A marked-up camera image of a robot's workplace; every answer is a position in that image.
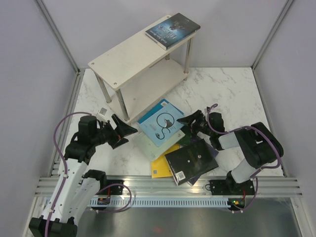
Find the aluminium front rail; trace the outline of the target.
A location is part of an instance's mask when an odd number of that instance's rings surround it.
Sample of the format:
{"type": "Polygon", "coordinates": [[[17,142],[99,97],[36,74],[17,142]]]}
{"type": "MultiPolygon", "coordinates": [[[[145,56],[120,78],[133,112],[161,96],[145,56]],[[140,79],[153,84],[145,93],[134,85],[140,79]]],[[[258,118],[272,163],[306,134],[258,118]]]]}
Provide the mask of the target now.
{"type": "MultiPolygon", "coordinates": [[[[197,182],[190,186],[185,183],[177,186],[173,178],[156,178],[151,176],[108,176],[109,180],[123,180],[136,196],[188,196],[201,197],[210,195],[205,185],[210,180],[223,180],[224,176],[201,176],[197,182]]],[[[296,178],[282,176],[258,177],[259,198],[301,198],[303,193],[296,178]]]]}

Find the dark purple book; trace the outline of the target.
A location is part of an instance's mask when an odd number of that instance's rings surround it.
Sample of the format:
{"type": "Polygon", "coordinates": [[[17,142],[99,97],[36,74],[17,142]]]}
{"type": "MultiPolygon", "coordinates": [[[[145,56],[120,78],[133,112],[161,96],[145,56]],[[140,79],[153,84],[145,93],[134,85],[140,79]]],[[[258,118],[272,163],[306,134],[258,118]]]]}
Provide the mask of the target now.
{"type": "MultiPolygon", "coordinates": [[[[202,140],[202,138],[199,137],[199,136],[193,136],[193,137],[190,138],[190,142],[191,142],[191,143],[194,143],[194,142],[199,141],[199,140],[202,140]]],[[[211,153],[211,156],[212,156],[212,158],[213,158],[215,164],[217,165],[217,166],[216,166],[216,168],[217,168],[217,167],[218,167],[218,164],[217,164],[217,162],[216,162],[216,160],[215,160],[215,157],[219,154],[219,152],[218,152],[216,149],[214,149],[211,145],[209,145],[208,143],[207,143],[207,147],[208,147],[208,150],[209,150],[210,153],[211,153]]],[[[193,186],[193,185],[197,182],[197,180],[198,180],[199,178],[200,178],[200,175],[199,175],[199,176],[196,176],[196,177],[193,177],[193,178],[190,179],[187,183],[188,183],[190,186],[193,186]]]]}

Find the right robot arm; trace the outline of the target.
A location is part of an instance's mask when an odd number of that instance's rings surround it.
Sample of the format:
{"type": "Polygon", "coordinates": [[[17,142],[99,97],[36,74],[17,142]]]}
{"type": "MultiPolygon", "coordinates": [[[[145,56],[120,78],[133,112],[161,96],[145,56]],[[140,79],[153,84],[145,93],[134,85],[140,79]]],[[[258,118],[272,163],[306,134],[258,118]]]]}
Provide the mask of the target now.
{"type": "Polygon", "coordinates": [[[235,195],[243,189],[243,184],[264,169],[275,169],[281,165],[284,150],[262,122],[226,131],[222,114],[217,112],[203,115],[202,111],[177,119],[193,134],[209,136],[213,148],[218,151],[239,147],[244,159],[227,173],[226,190],[235,195]]]}

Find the dark blue Wuthering Heights book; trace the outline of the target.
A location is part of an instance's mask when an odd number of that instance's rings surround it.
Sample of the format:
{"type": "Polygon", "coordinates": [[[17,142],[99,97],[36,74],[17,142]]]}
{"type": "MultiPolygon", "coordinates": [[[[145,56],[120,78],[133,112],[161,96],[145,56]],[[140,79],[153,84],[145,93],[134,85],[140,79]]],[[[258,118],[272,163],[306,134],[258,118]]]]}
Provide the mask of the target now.
{"type": "Polygon", "coordinates": [[[181,13],[177,13],[149,28],[145,31],[145,34],[161,48],[168,50],[199,29],[199,24],[181,13]]]}

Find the white two-tier shelf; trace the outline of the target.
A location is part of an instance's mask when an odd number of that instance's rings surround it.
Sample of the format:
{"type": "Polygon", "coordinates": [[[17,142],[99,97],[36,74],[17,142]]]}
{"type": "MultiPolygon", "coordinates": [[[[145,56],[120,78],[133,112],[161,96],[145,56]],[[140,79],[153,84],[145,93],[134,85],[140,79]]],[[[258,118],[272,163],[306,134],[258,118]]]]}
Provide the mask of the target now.
{"type": "Polygon", "coordinates": [[[107,104],[127,123],[135,122],[189,76],[192,33],[168,50],[145,29],[89,62],[107,104]]]}

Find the bright blue book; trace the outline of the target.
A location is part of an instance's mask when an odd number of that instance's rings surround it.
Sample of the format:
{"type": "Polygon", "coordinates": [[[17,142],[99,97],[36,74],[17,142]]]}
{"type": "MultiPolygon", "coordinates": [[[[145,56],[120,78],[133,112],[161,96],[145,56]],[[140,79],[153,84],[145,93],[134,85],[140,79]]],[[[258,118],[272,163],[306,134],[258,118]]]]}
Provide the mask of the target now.
{"type": "Polygon", "coordinates": [[[168,104],[170,104],[169,101],[167,101],[166,99],[162,99],[155,106],[153,106],[146,114],[144,114],[140,119],[138,119],[137,122],[139,124],[143,123],[148,118],[150,118],[153,114],[155,114],[156,112],[161,110],[163,107],[167,106],[168,104]]]}

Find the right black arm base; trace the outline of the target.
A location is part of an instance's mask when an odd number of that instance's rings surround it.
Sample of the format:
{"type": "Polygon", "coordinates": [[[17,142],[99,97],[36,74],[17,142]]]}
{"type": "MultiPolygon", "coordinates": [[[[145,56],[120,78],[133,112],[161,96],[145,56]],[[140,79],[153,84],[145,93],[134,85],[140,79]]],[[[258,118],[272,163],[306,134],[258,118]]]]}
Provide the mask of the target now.
{"type": "Polygon", "coordinates": [[[255,194],[254,184],[251,180],[240,184],[228,184],[226,180],[215,179],[210,180],[209,185],[213,196],[242,196],[244,194],[255,194]]]}

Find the yellow book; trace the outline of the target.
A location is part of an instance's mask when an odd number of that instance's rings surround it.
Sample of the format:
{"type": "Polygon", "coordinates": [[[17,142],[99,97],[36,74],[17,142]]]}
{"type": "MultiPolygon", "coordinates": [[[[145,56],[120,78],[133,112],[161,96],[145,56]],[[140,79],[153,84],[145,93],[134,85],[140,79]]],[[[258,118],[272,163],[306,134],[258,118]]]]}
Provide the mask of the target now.
{"type": "Polygon", "coordinates": [[[165,155],[176,151],[180,148],[180,145],[175,144],[159,156],[156,160],[151,162],[151,177],[152,178],[166,178],[172,177],[172,172],[169,168],[165,155]]]}

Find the dark green book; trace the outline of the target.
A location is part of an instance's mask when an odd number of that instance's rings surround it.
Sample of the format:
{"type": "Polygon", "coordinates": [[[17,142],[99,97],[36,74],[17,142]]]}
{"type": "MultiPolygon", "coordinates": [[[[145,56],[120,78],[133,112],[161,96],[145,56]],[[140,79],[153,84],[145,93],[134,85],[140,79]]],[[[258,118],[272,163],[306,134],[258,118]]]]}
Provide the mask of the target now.
{"type": "Polygon", "coordinates": [[[191,138],[192,138],[192,132],[191,129],[187,126],[183,126],[181,128],[181,131],[185,134],[185,136],[180,139],[177,144],[181,145],[181,146],[187,146],[191,143],[191,138]]]}

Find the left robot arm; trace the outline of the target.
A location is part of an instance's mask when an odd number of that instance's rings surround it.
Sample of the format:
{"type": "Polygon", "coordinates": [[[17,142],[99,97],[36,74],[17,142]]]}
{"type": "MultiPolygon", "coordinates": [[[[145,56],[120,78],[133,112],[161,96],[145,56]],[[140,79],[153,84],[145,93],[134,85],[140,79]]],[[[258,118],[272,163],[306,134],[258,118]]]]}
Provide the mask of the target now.
{"type": "Polygon", "coordinates": [[[109,144],[112,149],[128,142],[133,128],[112,115],[116,127],[87,112],[81,113],[78,131],[72,136],[65,151],[58,150],[63,163],[62,174],[52,196],[38,218],[31,218],[29,230],[35,237],[75,237],[78,223],[95,195],[103,195],[112,185],[104,171],[87,170],[96,147],[109,144]]]}

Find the pale green book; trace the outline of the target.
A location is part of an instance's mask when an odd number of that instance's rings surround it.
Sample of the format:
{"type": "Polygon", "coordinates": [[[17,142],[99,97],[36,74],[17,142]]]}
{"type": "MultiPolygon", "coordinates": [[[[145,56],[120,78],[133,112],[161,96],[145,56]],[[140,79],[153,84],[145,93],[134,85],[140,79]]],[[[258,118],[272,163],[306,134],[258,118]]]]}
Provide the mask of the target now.
{"type": "Polygon", "coordinates": [[[154,161],[184,137],[185,133],[179,130],[163,142],[161,146],[157,146],[144,132],[142,132],[137,135],[133,141],[146,158],[150,161],[154,161]]]}

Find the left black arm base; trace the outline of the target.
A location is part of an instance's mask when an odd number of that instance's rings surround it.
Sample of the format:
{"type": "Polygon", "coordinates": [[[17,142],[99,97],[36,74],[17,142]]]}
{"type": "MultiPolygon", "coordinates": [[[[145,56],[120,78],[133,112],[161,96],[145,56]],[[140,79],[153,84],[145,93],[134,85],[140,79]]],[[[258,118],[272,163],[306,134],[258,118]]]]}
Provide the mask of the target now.
{"type": "MultiPolygon", "coordinates": [[[[114,179],[114,180],[107,180],[106,184],[102,186],[102,188],[112,185],[112,184],[124,184],[123,180],[120,179],[114,179]]],[[[111,196],[111,195],[121,195],[123,190],[123,186],[111,186],[107,189],[104,189],[103,191],[99,192],[98,195],[105,195],[105,196],[111,196]]]]}

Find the light blue cat book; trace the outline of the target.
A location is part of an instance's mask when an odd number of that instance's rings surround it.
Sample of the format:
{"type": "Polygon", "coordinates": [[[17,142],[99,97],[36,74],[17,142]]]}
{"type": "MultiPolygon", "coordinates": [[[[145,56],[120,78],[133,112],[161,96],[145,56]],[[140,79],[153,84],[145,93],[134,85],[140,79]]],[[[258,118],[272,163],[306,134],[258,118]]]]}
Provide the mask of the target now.
{"type": "Polygon", "coordinates": [[[177,121],[182,117],[181,112],[172,105],[168,105],[139,124],[139,127],[157,147],[160,147],[183,127],[177,121]]]}

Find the black book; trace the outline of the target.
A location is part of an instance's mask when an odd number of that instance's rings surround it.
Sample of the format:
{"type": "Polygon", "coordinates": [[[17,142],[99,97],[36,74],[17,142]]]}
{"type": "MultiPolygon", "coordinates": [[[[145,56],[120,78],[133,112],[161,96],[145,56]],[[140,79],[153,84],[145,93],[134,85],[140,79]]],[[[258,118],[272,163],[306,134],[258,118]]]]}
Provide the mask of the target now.
{"type": "Polygon", "coordinates": [[[217,166],[204,139],[168,153],[165,158],[178,186],[216,169],[217,166]]]}

